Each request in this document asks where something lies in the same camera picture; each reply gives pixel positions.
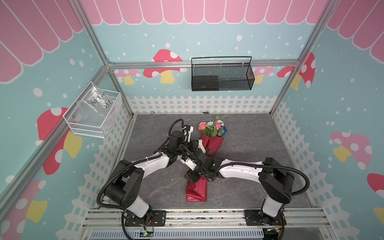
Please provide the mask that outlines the pink orange fake rose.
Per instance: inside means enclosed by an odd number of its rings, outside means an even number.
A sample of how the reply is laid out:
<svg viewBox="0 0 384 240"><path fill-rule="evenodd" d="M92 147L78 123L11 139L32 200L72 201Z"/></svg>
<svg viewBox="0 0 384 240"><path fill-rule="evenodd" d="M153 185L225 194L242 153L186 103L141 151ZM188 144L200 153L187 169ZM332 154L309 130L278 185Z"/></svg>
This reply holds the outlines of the pink orange fake rose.
<svg viewBox="0 0 384 240"><path fill-rule="evenodd" d="M207 128L207 123L206 122L201 122L198 126L199 131L203 131Z"/></svg>

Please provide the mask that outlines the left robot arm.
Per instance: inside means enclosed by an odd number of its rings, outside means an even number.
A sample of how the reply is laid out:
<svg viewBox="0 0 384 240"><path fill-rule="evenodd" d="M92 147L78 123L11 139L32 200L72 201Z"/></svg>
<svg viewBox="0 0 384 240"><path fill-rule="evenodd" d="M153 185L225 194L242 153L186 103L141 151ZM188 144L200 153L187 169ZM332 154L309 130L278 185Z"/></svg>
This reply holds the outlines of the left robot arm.
<svg viewBox="0 0 384 240"><path fill-rule="evenodd" d="M186 163L195 151L204 149L202 140L192 140L188 133L173 132L153 155L135 162L119 161L99 191L97 205L129 212L143 223L148 223L152 217L152 207L139 196L143 179L176 161Z"/></svg>

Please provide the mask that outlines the cream ribbon strip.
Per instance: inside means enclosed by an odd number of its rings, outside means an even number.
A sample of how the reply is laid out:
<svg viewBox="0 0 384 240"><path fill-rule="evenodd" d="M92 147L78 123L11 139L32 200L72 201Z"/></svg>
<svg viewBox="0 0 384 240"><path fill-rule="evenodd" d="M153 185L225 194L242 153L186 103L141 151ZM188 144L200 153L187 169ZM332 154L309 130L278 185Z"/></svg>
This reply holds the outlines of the cream ribbon strip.
<svg viewBox="0 0 384 240"><path fill-rule="evenodd" d="M206 153L206 149L204 147L203 140L198 140L198 149L200 149L203 154Z"/></svg>

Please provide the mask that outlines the dark red wrapping paper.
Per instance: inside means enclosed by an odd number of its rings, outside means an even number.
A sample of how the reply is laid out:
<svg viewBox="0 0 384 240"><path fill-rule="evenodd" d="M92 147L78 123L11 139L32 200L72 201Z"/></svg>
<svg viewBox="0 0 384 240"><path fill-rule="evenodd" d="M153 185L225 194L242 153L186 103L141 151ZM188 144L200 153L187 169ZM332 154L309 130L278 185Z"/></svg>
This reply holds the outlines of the dark red wrapping paper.
<svg viewBox="0 0 384 240"><path fill-rule="evenodd" d="M206 150L207 157L213 157L220 145L222 144L223 137L208 137L205 133L201 135L202 145ZM207 201L207 179L206 177L199 177L197 183L187 181L186 188L187 202L206 202Z"/></svg>

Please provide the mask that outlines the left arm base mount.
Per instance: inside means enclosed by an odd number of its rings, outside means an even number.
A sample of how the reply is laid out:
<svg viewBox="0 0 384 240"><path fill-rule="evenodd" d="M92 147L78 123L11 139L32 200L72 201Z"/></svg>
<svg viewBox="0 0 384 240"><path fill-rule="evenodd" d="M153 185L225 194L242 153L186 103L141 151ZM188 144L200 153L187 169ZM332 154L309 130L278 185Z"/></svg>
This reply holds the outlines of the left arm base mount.
<svg viewBox="0 0 384 240"><path fill-rule="evenodd" d="M166 211L152 211L144 220L132 213L128 213L124 216L124 225L125 227L164 227L166 216Z"/></svg>

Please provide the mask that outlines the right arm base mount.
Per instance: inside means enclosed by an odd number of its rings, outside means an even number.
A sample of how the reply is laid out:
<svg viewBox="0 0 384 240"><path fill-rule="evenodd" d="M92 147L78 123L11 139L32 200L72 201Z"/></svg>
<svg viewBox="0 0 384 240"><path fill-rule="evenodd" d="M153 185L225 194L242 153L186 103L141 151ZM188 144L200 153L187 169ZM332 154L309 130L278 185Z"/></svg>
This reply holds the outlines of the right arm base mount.
<svg viewBox="0 0 384 240"><path fill-rule="evenodd" d="M276 217L270 217L261 210L245 210L247 226L285 226L287 224L283 210L279 210Z"/></svg>

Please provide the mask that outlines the light blue fake flower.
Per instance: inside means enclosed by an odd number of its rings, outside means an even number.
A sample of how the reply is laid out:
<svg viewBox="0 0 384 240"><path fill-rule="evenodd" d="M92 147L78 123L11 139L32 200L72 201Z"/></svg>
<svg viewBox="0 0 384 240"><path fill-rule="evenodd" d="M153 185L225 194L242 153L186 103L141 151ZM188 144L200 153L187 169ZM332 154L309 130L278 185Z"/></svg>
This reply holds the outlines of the light blue fake flower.
<svg viewBox="0 0 384 240"><path fill-rule="evenodd" d="M221 124L221 128L219 130L216 129L215 123ZM203 132L208 136L208 137L223 137L223 126L225 126L224 122L221 120L219 116L216 116L216 120L214 122L207 122L207 128L203 130Z"/></svg>

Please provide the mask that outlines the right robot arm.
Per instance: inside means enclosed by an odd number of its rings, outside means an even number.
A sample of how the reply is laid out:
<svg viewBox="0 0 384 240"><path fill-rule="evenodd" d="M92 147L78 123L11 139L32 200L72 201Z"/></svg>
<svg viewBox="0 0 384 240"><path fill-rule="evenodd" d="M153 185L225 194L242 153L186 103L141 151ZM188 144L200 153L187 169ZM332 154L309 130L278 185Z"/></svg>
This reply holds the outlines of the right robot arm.
<svg viewBox="0 0 384 240"><path fill-rule="evenodd" d="M216 178L237 178L259 183L267 193L259 216L267 223L278 218L283 207L289 204L293 196L307 191L310 179L303 172L279 164L273 158L265 158L262 162L236 162L223 158L208 158L202 152L191 154L188 152L180 156L183 164L190 170L187 172L189 180L196 183L204 176L207 180Z"/></svg>

